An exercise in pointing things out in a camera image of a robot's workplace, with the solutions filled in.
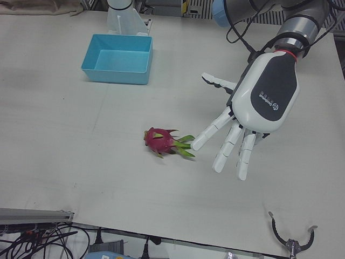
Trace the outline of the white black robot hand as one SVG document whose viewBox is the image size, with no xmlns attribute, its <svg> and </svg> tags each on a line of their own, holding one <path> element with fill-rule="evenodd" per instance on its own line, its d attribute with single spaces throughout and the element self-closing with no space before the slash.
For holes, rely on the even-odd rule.
<svg viewBox="0 0 345 259">
<path fill-rule="evenodd" d="M 199 150 L 229 121 L 230 130 L 212 168 L 220 173 L 239 137 L 243 137 L 236 165 L 237 177 L 245 180 L 254 146 L 276 131 L 287 118 L 300 87 L 296 76 L 297 57 L 278 49 L 250 62 L 238 82 L 233 83 L 202 73 L 202 79 L 229 95 L 224 111 L 191 143 Z"/>
</svg>

